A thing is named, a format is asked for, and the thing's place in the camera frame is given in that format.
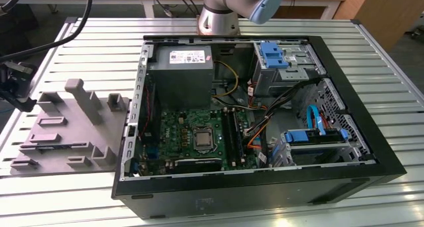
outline ram slot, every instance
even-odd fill
[[[242,134],[237,113],[234,111],[227,110],[222,112],[222,125],[229,165],[242,165],[245,163]]]

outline white label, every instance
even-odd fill
[[[286,61],[297,61],[297,57],[295,56],[287,56],[286,57]]]
[[[275,144],[278,142],[278,139],[275,137],[271,138],[270,144]]]
[[[173,51],[170,53],[170,64],[206,62],[206,51]]]
[[[255,91],[254,87],[249,87],[249,88],[247,88],[247,94],[249,94],[250,96],[254,96],[254,91]]]
[[[262,152],[259,153],[258,157],[265,163],[267,163],[267,157],[266,157],[266,155]]]

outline metal workbench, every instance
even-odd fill
[[[67,23],[59,38],[79,25]],[[351,21],[273,20],[258,26],[241,21],[245,35],[322,36],[409,174],[347,200],[314,207],[178,218],[155,223],[205,221],[223,226],[375,226],[424,224],[424,97],[362,25]],[[93,18],[78,39],[53,49],[38,76],[42,91],[63,96],[69,78],[82,78],[99,97],[133,97],[143,35],[197,34],[194,19]],[[0,135],[0,172],[9,175],[41,108],[14,112]],[[0,179],[0,226],[135,226],[145,222],[111,199],[114,173]]]

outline green circuit board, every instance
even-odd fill
[[[242,129],[249,128],[249,119],[245,110],[239,111],[237,116]],[[235,167],[229,165],[221,117],[221,110],[163,112],[158,159],[222,158],[223,170],[257,168],[255,154],[245,157],[245,165]],[[195,149],[195,133],[199,129],[213,131],[214,149],[205,153]],[[163,174],[163,167],[161,167],[159,163],[161,162],[150,162],[149,170],[153,175]]]

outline yellow wire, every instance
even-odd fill
[[[237,71],[231,68],[231,66],[229,64],[226,64],[222,61],[215,61],[215,62],[223,64],[231,70],[231,72],[234,73],[234,76],[237,77],[237,84],[234,85],[233,90],[229,91],[225,94],[213,95],[213,97],[223,97],[223,96],[230,95],[231,93],[234,93],[237,91],[237,89],[239,87],[239,75],[238,75]]]

